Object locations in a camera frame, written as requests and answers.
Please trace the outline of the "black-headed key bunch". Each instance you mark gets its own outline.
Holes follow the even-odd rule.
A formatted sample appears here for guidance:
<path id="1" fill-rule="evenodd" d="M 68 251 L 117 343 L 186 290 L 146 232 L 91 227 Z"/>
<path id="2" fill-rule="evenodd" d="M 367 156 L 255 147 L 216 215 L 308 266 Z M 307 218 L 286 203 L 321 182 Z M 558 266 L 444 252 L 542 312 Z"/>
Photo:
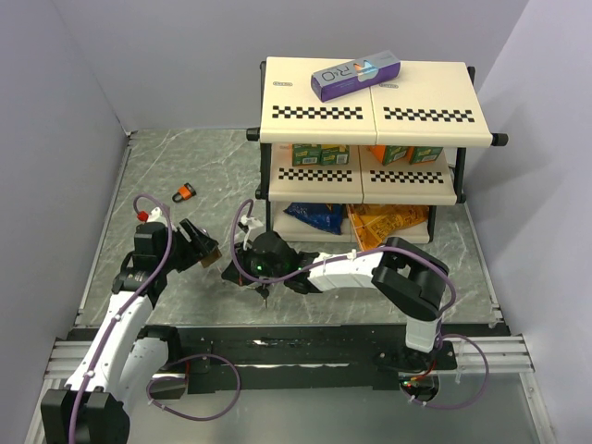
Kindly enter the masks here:
<path id="1" fill-rule="evenodd" d="M 261 284 L 255 288 L 255 291 L 261 296 L 263 299 L 264 308 L 268 308 L 268 298 L 270 294 L 269 286 L 267 284 Z"/>

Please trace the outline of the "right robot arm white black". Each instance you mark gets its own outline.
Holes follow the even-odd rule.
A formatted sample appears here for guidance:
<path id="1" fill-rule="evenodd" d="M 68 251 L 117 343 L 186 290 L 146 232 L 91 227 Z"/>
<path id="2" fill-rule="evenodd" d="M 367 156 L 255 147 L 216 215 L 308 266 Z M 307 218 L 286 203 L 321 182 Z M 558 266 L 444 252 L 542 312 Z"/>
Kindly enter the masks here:
<path id="1" fill-rule="evenodd" d="M 405 361 L 425 368 L 437 355 L 436 343 L 445 290 L 454 293 L 449 268 L 410 242 L 391 237 L 365 252 L 298 252 L 274 231 L 247 244 L 237 243 L 222 278 L 237 286 L 281 283 L 300 293 L 342 289 L 377 290 L 406 316 Z"/>

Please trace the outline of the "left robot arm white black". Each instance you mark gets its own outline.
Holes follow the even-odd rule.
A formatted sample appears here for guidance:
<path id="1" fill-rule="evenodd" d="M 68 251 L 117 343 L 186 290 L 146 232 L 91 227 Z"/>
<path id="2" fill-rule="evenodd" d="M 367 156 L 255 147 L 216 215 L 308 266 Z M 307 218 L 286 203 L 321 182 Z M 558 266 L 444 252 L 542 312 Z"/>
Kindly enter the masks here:
<path id="1" fill-rule="evenodd" d="M 175 328 L 146 324 L 167 275 L 208 267 L 220 255 L 217 241 L 188 219 L 169 227 L 163 216 L 150 216 L 136 227 L 91 346 L 64 387 L 43 396 L 46 442 L 127 442 L 132 412 L 152 376 L 177 369 L 183 358 Z"/>

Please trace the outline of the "brass padlock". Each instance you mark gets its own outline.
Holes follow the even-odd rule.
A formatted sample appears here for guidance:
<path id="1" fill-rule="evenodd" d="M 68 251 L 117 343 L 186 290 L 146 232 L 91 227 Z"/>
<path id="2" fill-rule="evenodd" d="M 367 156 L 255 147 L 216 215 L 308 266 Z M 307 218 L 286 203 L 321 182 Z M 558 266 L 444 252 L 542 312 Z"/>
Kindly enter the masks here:
<path id="1" fill-rule="evenodd" d="M 201 252 L 203 255 L 201 264 L 203 268 L 207 268 L 219 260 L 222 256 L 222 253 L 219 250 L 218 241 L 213 239 L 205 229 L 201 231 L 200 241 Z"/>

